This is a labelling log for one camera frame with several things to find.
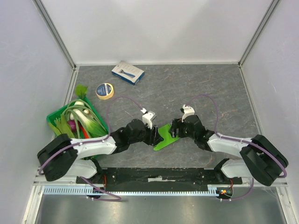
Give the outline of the green paper box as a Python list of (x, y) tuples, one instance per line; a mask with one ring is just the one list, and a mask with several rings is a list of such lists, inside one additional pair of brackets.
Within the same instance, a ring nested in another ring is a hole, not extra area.
[(161, 141), (160, 143), (158, 143), (153, 150), (154, 151), (159, 151), (165, 147), (167, 147), (168, 145), (174, 143), (175, 141), (179, 140), (179, 137), (176, 136), (175, 138), (172, 137), (171, 133), (170, 133), (170, 129), (171, 129), (171, 125), (170, 124), (166, 124), (160, 128), (158, 128), (158, 133), (160, 134), (160, 136), (164, 139), (163, 141)]

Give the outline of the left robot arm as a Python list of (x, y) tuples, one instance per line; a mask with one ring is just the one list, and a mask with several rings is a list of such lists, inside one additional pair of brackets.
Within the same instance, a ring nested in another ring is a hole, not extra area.
[(61, 134), (38, 152), (37, 158), (41, 165), (39, 172), (49, 182), (69, 174), (83, 176), (91, 183), (99, 183), (103, 177), (102, 171), (97, 169), (93, 161), (85, 161), (85, 157), (121, 153), (139, 142), (155, 147), (163, 140), (156, 125), (148, 127), (139, 119), (99, 138), (71, 139), (67, 134)]

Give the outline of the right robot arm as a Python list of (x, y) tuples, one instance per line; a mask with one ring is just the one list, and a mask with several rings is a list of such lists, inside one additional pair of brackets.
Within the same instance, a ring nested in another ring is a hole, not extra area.
[(230, 178), (242, 177), (254, 178), (270, 186), (289, 165), (288, 160), (263, 135), (245, 139), (224, 136), (206, 129), (197, 115), (173, 119), (169, 132), (172, 137), (192, 139), (202, 150), (238, 157), (237, 160), (224, 159), (218, 164), (214, 178), (221, 184)]

